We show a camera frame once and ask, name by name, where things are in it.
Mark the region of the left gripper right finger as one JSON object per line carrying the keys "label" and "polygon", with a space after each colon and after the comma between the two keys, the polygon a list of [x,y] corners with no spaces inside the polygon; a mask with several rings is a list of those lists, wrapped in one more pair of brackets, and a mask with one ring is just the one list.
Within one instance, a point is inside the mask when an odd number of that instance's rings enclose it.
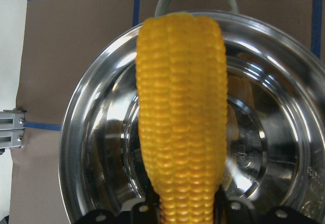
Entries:
{"label": "left gripper right finger", "polygon": [[259,213],[247,198],[228,198],[222,187],[214,196],[214,222],[316,223],[316,221],[286,206],[273,207],[266,213]]}

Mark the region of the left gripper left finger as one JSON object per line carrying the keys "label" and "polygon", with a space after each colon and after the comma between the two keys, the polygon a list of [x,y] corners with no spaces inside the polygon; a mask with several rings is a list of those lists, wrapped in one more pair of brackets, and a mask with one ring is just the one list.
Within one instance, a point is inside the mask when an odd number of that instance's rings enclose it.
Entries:
{"label": "left gripper left finger", "polygon": [[158,194],[149,191],[145,199],[135,199],[126,210],[114,214],[109,210],[95,209],[74,223],[159,223]]}

